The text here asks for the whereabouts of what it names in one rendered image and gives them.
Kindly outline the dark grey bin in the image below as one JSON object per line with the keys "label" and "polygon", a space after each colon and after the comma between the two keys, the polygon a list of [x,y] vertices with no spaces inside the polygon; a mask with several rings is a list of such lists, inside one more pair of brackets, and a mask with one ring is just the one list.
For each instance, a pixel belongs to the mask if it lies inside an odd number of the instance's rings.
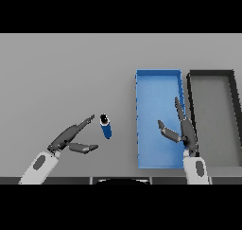
{"label": "dark grey bin", "polygon": [[234,71],[190,70],[191,119],[208,167],[242,167],[242,111]]}

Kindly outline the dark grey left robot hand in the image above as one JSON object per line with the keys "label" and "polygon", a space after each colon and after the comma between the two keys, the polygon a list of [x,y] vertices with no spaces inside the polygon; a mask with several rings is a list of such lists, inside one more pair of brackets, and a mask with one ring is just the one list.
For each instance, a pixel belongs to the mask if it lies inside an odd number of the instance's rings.
{"label": "dark grey left robot hand", "polygon": [[77,134],[83,130],[85,126],[90,124],[94,118],[95,116],[91,115],[84,119],[80,124],[68,127],[47,147],[47,149],[51,153],[55,153],[56,151],[62,151],[68,147],[71,151],[84,154],[88,153],[89,151],[96,150],[98,145],[83,145],[80,143],[73,143],[73,139],[77,136]]}

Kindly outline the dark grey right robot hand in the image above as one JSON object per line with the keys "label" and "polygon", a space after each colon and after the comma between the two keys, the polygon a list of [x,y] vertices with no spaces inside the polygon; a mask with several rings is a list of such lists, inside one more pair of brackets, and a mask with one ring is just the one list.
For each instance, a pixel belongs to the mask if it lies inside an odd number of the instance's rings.
{"label": "dark grey right robot hand", "polygon": [[181,134],[178,134],[167,128],[162,120],[158,120],[158,126],[161,131],[161,135],[169,140],[174,141],[175,143],[182,142],[183,145],[189,150],[191,155],[194,155],[196,152],[199,153],[199,145],[195,134],[195,129],[191,120],[184,114],[177,97],[175,97],[175,107],[178,113],[178,119],[181,124]]}

